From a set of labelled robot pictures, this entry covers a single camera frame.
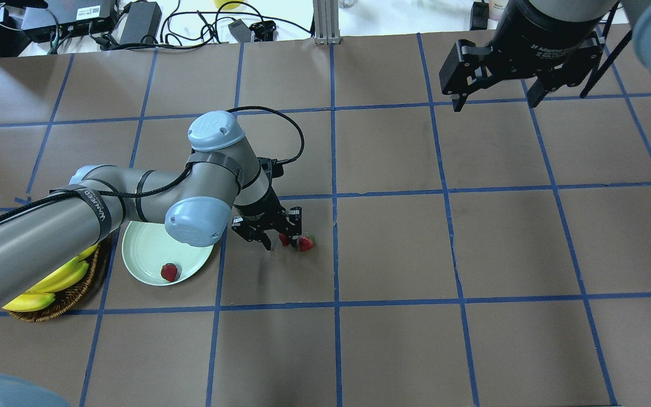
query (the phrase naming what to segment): blue grid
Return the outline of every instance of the blue grid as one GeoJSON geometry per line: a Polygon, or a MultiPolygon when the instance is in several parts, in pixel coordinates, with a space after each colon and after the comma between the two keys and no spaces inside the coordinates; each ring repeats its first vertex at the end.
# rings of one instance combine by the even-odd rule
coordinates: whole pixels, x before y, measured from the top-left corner
{"type": "MultiPolygon", "coordinates": [[[[215,355],[217,347],[217,337],[218,337],[218,326],[219,326],[219,315],[221,311],[248,311],[248,310],[267,310],[267,309],[309,309],[309,308],[333,308],[334,311],[334,324],[335,324],[335,356],[336,356],[336,400],[338,407],[342,407],[343,404],[343,395],[342,395],[342,383],[341,383],[341,327],[340,327],[340,309],[341,307],[368,307],[368,306],[419,306],[419,305],[445,305],[445,304],[458,304],[461,308],[462,315],[462,327],[463,327],[463,337],[465,338],[465,347],[467,353],[467,364],[468,364],[468,373],[470,373],[470,382],[472,384],[472,397],[475,405],[479,404],[478,397],[478,383],[477,375],[475,372],[472,349],[470,345],[470,334],[468,334],[468,319],[467,319],[467,304],[495,304],[495,303],[521,303],[521,302],[544,302],[544,301],[582,301],[587,312],[587,319],[589,321],[589,326],[592,331],[592,337],[594,339],[595,348],[597,350],[597,356],[599,358],[600,367],[602,368],[602,373],[604,374],[605,387],[607,389],[607,394],[610,397],[610,403],[612,405],[617,405],[617,398],[613,392],[610,377],[607,371],[607,363],[604,360],[604,354],[600,347],[599,337],[597,334],[597,327],[594,323],[594,317],[592,316],[589,301],[591,300],[604,300],[604,299],[618,299],[618,298],[651,298],[651,292],[644,293],[587,293],[586,288],[584,287],[584,282],[581,278],[581,271],[579,269],[579,262],[577,260],[577,254],[574,250],[574,245],[571,242],[571,235],[569,233],[568,224],[566,216],[564,215],[563,207],[561,205],[561,199],[559,197],[559,191],[568,190],[568,189],[582,189],[582,188],[633,188],[633,187],[643,187],[651,186],[651,182],[645,183],[614,183],[610,185],[602,184],[576,184],[576,185],[557,185],[553,177],[553,173],[550,167],[548,154],[544,146],[543,139],[538,127],[538,122],[534,114],[533,109],[530,109],[530,114],[532,116],[532,121],[535,126],[535,132],[537,139],[539,141],[542,155],[545,161],[545,165],[548,170],[548,175],[550,178],[550,185],[528,185],[528,186],[519,186],[519,187],[490,187],[490,188],[448,188],[445,174],[444,166],[442,165],[440,144],[439,144],[439,130],[437,129],[436,116],[435,116],[435,106],[444,106],[449,105],[450,101],[434,101],[432,98],[431,83],[429,83],[429,74],[426,65],[426,55],[424,55],[423,42],[420,34],[416,34],[416,40],[418,41],[419,53],[421,56],[424,78],[426,78],[427,85],[427,95],[428,101],[423,103],[398,103],[398,104],[387,104],[387,105],[366,105],[366,106],[336,106],[335,99],[335,68],[334,68],[334,56],[333,56],[333,45],[330,45],[330,86],[331,86],[331,105],[323,108],[309,108],[309,109],[284,109],[283,111],[287,113],[297,113],[297,112],[308,112],[308,111],[330,111],[331,112],[331,159],[332,159],[332,193],[331,194],[320,194],[320,195],[300,195],[300,196],[284,196],[282,199],[331,199],[333,203],[333,288],[334,296],[332,302],[312,302],[312,303],[283,303],[283,304],[252,304],[252,305],[240,305],[240,306],[223,306],[220,304],[222,299],[222,284],[223,284],[223,275],[224,275],[224,263],[225,263],[225,247],[226,241],[225,237],[222,239],[222,245],[220,246],[220,263],[219,263],[219,275],[217,283],[217,291],[215,298],[215,306],[183,306],[183,307],[167,307],[167,308],[142,308],[142,309],[105,309],[106,296],[109,289],[109,281],[111,276],[111,268],[114,263],[114,253],[116,252],[116,243],[119,237],[119,232],[115,235],[115,244],[113,247],[113,252],[111,253],[110,266],[108,270],[108,275],[103,284],[103,292],[98,309],[83,309],[83,310],[72,310],[68,312],[68,315],[96,315],[97,322],[95,331],[93,333],[92,345],[90,348],[90,355],[88,358],[87,370],[85,373],[85,380],[83,382],[82,394],[80,397],[80,407],[85,404],[89,379],[91,376],[91,369],[93,366],[93,361],[96,353],[98,335],[101,328],[101,320],[104,315],[117,315],[117,314],[165,314],[173,312],[213,312],[214,313],[214,326],[212,327],[212,339],[210,346],[210,364],[209,364],[209,376],[207,377],[207,387],[206,387],[206,405],[210,406],[212,404],[212,382],[214,381],[215,375],[215,355]],[[431,113],[432,120],[432,131],[434,136],[434,143],[436,146],[437,162],[439,163],[439,175],[441,177],[442,188],[440,190],[404,190],[404,191],[384,191],[384,192],[371,192],[371,193],[338,193],[336,188],[336,112],[341,110],[356,110],[356,109],[394,109],[402,107],[429,107],[429,112],[431,113]],[[523,190],[552,190],[555,201],[558,206],[558,211],[561,217],[563,229],[565,232],[566,240],[568,242],[569,250],[571,253],[571,258],[574,264],[575,275],[579,283],[580,294],[578,295],[565,295],[565,296],[514,296],[514,297],[490,297],[490,298],[466,298],[463,295],[463,289],[461,282],[459,280],[459,271],[457,267],[457,255],[455,254],[454,247],[454,225],[452,222],[452,215],[450,214],[450,201],[449,196],[453,193],[481,193],[481,192],[501,192],[501,191],[523,191],[523,190]],[[449,227],[449,243],[450,248],[452,249],[452,261],[454,265],[454,276],[455,281],[457,282],[457,298],[432,298],[432,299],[413,299],[413,300],[383,300],[383,301],[341,301],[339,294],[339,283],[338,283],[338,198],[352,198],[352,197],[361,197],[361,196],[401,196],[401,195],[431,195],[431,194],[442,194],[444,196],[445,204],[445,215],[447,218],[447,225],[449,227]]],[[[242,63],[243,63],[243,53],[244,46],[240,45],[240,55],[238,55],[238,70],[237,70],[237,89],[235,93],[235,106],[238,106],[240,103],[240,84],[242,78],[242,63]]],[[[52,111],[51,118],[49,122],[46,123],[18,123],[18,124],[0,124],[0,128],[4,127],[29,127],[37,125],[46,125],[47,131],[43,139],[41,149],[34,164],[34,169],[31,177],[31,182],[29,182],[27,193],[31,192],[31,187],[33,185],[34,178],[36,177],[36,172],[38,169],[39,161],[46,147],[47,136],[51,130],[52,126],[60,124],[81,124],[81,123],[110,123],[110,122],[122,122],[122,121],[138,121],[137,127],[137,136],[135,137],[135,142],[132,149],[132,158],[130,160],[130,167],[134,164],[134,159],[137,154],[137,144],[139,141],[139,134],[142,128],[142,124],[146,120],[151,119],[176,119],[176,118],[196,118],[199,114],[176,114],[176,115],[165,115],[165,116],[145,116],[147,99],[150,93],[150,87],[152,85],[153,74],[155,72],[155,65],[157,62],[157,53],[153,53],[152,65],[150,67],[150,75],[147,81],[147,87],[145,90],[145,99],[142,103],[142,110],[140,116],[136,118],[116,118],[116,119],[86,119],[86,120],[70,120],[70,121],[54,121],[54,117],[57,113],[57,108],[62,98],[64,92],[64,87],[67,83],[67,78],[69,77],[70,70],[72,68],[72,63],[74,62],[75,55],[70,56],[70,62],[67,67],[67,71],[62,82],[62,87],[59,91],[57,101],[54,104],[54,110],[52,111]]],[[[644,145],[649,152],[651,157],[651,147],[649,146],[648,137],[646,136],[643,127],[640,124],[638,117],[636,116],[633,107],[631,106],[631,98],[641,98],[641,97],[651,97],[651,93],[634,93],[628,94],[625,90],[625,87],[620,79],[617,67],[613,67],[615,76],[617,77],[618,84],[622,90],[622,94],[617,95],[599,95],[599,96],[589,96],[589,98],[623,98],[628,108],[630,108],[630,113],[635,121],[635,124],[640,131],[640,136],[643,138],[644,145]]],[[[546,101],[550,100],[576,100],[578,96],[548,96],[545,98],[546,101]]],[[[483,101],[469,101],[468,103],[524,103],[526,98],[509,98],[509,99],[494,99],[494,100],[483,100],[483,101]]],[[[238,114],[262,114],[260,111],[243,111],[238,114]]],[[[0,208],[0,211],[7,211],[11,208],[0,208]]],[[[6,316],[6,312],[0,312],[0,317],[6,316]]]]}

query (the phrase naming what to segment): yellow object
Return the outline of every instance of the yellow object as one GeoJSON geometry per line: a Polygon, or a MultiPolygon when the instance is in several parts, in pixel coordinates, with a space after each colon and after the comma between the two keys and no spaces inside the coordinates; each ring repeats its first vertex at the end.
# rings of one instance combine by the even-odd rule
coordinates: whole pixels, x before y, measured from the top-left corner
{"type": "Polygon", "coordinates": [[[32,312],[44,309],[53,302],[54,294],[52,293],[24,293],[2,308],[7,311],[32,312]]]}
{"type": "Polygon", "coordinates": [[[77,261],[82,261],[82,260],[84,260],[85,258],[90,257],[90,255],[91,255],[92,253],[94,253],[95,250],[97,249],[97,245],[98,245],[98,244],[99,244],[99,243],[95,243],[95,244],[91,245],[90,247],[86,248],[84,252],[80,253],[80,255],[77,256],[77,261]]]}
{"type": "Polygon", "coordinates": [[[59,293],[59,291],[69,288],[73,284],[77,283],[77,281],[82,280],[83,276],[87,274],[89,268],[90,265],[87,261],[80,261],[77,263],[77,270],[68,275],[67,278],[60,280],[59,283],[50,286],[49,289],[47,289],[47,293],[59,293]]]}
{"type": "MultiPolygon", "coordinates": [[[[213,0],[213,1],[215,3],[215,7],[220,9],[220,7],[225,3],[227,3],[229,0],[213,0]]],[[[239,6],[238,3],[232,3],[232,5],[227,5],[223,7],[223,10],[235,10],[236,8],[238,8],[238,6],[239,6]]]]}
{"type": "Polygon", "coordinates": [[[34,286],[27,289],[27,291],[31,293],[56,293],[56,291],[52,291],[51,288],[58,285],[62,280],[65,280],[68,276],[77,271],[78,263],[79,261],[77,260],[77,257],[67,261],[64,266],[52,271],[52,273],[46,276],[44,280],[34,284],[34,286]]]}

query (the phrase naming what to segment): strawberry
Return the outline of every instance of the strawberry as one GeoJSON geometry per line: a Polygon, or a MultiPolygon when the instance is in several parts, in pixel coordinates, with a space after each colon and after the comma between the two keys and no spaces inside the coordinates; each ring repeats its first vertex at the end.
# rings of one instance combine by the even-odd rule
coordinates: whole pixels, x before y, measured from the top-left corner
{"type": "Polygon", "coordinates": [[[170,283],[173,283],[173,281],[177,280],[178,274],[179,271],[177,269],[177,266],[173,265],[173,263],[167,263],[166,265],[162,266],[162,270],[160,270],[160,276],[162,276],[163,279],[170,281],[170,283]]]}
{"type": "Polygon", "coordinates": [[[287,245],[290,244],[290,237],[288,237],[288,236],[286,236],[286,235],[284,235],[282,233],[279,233],[278,238],[281,240],[281,243],[283,243],[284,246],[287,246],[287,245]]]}
{"type": "Polygon", "coordinates": [[[301,237],[298,237],[298,249],[300,252],[305,252],[306,250],[310,250],[315,246],[315,237],[312,237],[312,235],[305,234],[301,237]]]}

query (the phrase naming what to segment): white label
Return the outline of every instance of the white label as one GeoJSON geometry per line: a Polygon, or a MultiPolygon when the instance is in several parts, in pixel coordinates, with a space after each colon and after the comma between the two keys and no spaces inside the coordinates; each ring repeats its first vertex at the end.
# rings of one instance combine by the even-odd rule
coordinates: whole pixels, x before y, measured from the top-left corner
{"type": "Polygon", "coordinates": [[[85,20],[85,18],[92,18],[93,16],[99,16],[100,7],[101,6],[78,8],[77,20],[85,20]]]}

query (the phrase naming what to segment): white plate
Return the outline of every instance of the white plate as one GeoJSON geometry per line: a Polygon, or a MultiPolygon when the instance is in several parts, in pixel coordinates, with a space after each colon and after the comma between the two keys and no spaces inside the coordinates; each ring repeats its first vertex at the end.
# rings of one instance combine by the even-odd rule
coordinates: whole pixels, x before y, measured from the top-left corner
{"type": "Polygon", "coordinates": [[[194,275],[212,246],[199,248],[174,240],[158,223],[129,222],[122,237],[122,260],[129,273],[145,284],[164,286],[181,283],[194,275]],[[179,278],[172,283],[160,276],[162,266],[174,263],[179,278]]]}

